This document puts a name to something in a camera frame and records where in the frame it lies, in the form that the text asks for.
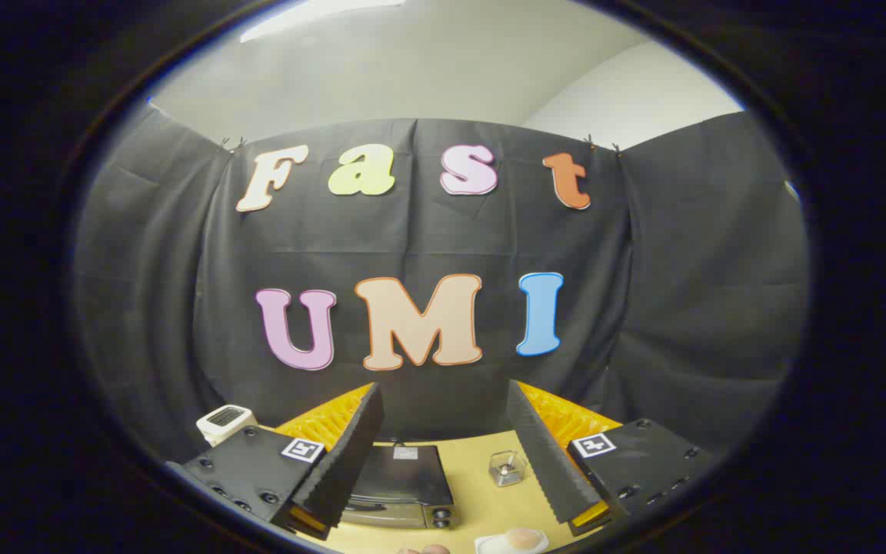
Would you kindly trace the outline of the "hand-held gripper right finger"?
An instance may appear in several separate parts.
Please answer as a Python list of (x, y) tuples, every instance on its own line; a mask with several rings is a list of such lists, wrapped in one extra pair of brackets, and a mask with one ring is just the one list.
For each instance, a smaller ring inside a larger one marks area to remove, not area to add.
[(574, 536), (639, 526), (716, 466), (709, 450), (661, 423), (619, 423), (521, 381), (508, 383), (506, 413), (553, 515)]

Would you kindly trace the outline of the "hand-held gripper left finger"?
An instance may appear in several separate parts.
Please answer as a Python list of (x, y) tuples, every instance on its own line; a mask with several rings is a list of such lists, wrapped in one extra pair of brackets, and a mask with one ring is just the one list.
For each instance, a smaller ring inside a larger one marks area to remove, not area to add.
[(377, 383), (277, 427), (225, 405), (197, 421), (208, 448), (168, 469), (253, 525), (324, 540), (341, 521), (383, 417)]

